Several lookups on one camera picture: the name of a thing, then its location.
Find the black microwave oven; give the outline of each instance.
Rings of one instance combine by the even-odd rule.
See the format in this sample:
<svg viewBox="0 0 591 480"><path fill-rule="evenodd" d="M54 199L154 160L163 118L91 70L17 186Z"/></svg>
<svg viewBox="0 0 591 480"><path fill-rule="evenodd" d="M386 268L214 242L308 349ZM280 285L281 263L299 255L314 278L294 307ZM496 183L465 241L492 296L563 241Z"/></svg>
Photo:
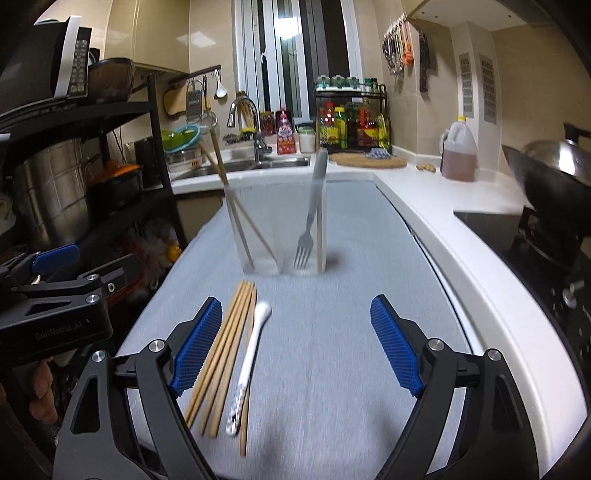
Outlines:
<svg viewBox="0 0 591 480"><path fill-rule="evenodd" d="M27 32L0 76L0 119L86 96L92 29L81 19L38 22Z"/></svg>

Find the clear utensil holder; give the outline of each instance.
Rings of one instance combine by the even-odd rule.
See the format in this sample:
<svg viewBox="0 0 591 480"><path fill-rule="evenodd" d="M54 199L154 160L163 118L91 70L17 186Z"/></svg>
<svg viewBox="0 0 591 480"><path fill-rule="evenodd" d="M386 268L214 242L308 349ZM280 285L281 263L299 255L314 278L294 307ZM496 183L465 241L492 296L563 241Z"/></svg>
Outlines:
<svg viewBox="0 0 591 480"><path fill-rule="evenodd" d="M226 187L238 256L245 274L310 275L326 267L326 182L311 177L249 187ZM294 266L306 231L311 194L320 193L310 235L314 247L302 269Z"/></svg>

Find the black glass cooktop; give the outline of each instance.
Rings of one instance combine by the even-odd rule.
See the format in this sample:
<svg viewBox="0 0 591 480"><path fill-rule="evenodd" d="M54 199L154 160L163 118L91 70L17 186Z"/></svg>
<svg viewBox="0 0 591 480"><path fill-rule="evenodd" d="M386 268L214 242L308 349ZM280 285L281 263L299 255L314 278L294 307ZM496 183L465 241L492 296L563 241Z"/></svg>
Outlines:
<svg viewBox="0 0 591 480"><path fill-rule="evenodd" d="M548 259L518 233L520 215L454 214L503 260L544 310L573 361L590 408L591 260L581 251L569 268Z"/></svg>

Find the gas stove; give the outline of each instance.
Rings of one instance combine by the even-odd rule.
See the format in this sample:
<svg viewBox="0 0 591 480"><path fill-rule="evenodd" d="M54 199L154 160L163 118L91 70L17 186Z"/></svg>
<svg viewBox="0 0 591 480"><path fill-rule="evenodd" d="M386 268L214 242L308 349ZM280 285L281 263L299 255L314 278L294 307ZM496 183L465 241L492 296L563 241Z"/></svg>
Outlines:
<svg viewBox="0 0 591 480"><path fill-rule="evenodd" d="M533 210L523 215L454 212L521 280L569 353L591 407L591 260L573 241L559 251Z"/></svg>

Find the white countertop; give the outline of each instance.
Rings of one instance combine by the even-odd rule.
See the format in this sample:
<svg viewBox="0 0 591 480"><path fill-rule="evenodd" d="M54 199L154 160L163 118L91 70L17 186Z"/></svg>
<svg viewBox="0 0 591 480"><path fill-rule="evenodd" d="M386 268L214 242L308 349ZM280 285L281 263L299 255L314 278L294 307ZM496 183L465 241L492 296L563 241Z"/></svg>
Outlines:
<svg viewBox="0 0 591 480"><path fill-rule="evenodd" d="M310 174L310 167L229 173L235 187ZM540 475L562 455L587 416L568 353L544 312L499 257L453 214L454 210L521 214L527 203L503 174L463 183L410 164L367 170L329 164L328 181L372 181L421 239L446 276L484 348L505 355L528 411ZM173 181L175 194L223 187L217 176Z"/></svg>

